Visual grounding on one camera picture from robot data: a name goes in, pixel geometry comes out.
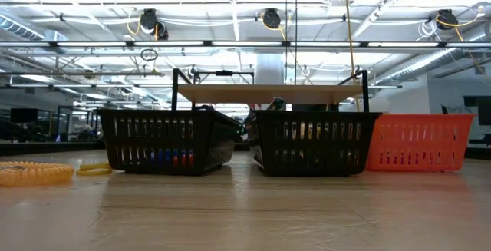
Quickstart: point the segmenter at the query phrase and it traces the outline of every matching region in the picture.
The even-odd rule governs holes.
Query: ceiling
[[[137,30],[139,15],[145,8],[155,8],[159,20],[165,24],[170,41],[179,40],[220,40],[220,41],[283,41],[279,30],[268,30],[261,22],[261,14],[266,8],[277,8],[285,26],[285,38],[288,41],[347,41],[348,23],[345,0],[0,0],[0,15],[7,15],[18,23],[45,35],[46,31],[56,31],[70,41],[153,41],[153,37]],[[458,41],[454,30],[432,31],[427,24],[424,33],[422,25],[434,18],[439,9],[451,9],[459,22],[469,25],[461,28],[464,38],[466,31],[483,24],[491,16],[489,0],[351,0],[349,13],[355,41]],[[25,41],[17,35],[0,29],[2,41]],[[195,67],[203,71],[220,69],[253,71],[256,68],[258,49],[213,48],[166,48],[160,51],[157,60],[141,62],[140,50],[105,49],[104,56],[91,56],[88,50],[84,56],[75,52],[58,54],[58,67],[64,71],[145,71],[158,70],[170,74],[172,68],[184,71]],[[20,70],[54,70],[56,57],[46,57],[43,51],[33,52],[29,49],[12,49],[8,54],[20,59],[28,59],[32,64],[23,64]],[[295,68],[292,54],[283,53],[290,70]],[[368,69],[373,75],[381,75],[394,66],[414,57],[417,53],[401,52],[355,52],[354,64]],[[349,76],[351,56],[347,51],[326,52],[321,49],[299,52],[296,55],[298,64],[305,69],[314,84],[334,84]],[[14,69],[14,65],[5,66]],[[100,83],[114,83],[117,79],[96,77]],[[127,83],[138,79],[139,83],[147,80],[155,82],[155,77],[128,77]],[[240,83],[240,77],[208,78],[209,83]],[[16,78],[19,83],[33,82]],[[161,84],[171,84],[170,79],[157,79]],[[94,83],[85,78],[73,78],[78,83]],[[295,78],[287,76],[285,83],[292,83]],[[297,72],[296,81],[306,83],[305,75]],[[149,88],[145,90],[159,100],[166,101],[167,89]]]

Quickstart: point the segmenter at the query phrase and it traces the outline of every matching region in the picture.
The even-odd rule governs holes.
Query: orange coiled hose
[[[72,166],[61,163],[0,162],[0,186],[19,187],[67,182]]]

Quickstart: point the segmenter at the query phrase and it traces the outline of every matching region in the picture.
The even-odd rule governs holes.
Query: red object
[[[473,114],[387,114],[375,123],[367,170],[460,170]]]

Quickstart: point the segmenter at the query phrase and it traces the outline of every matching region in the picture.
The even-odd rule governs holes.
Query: floor
[[[102,150],[1,160],[98,163]],[[458,173],[265,177],[247,153],[204,177],[113,173],[0,188],[3,250],[486,250],[491,161]]]

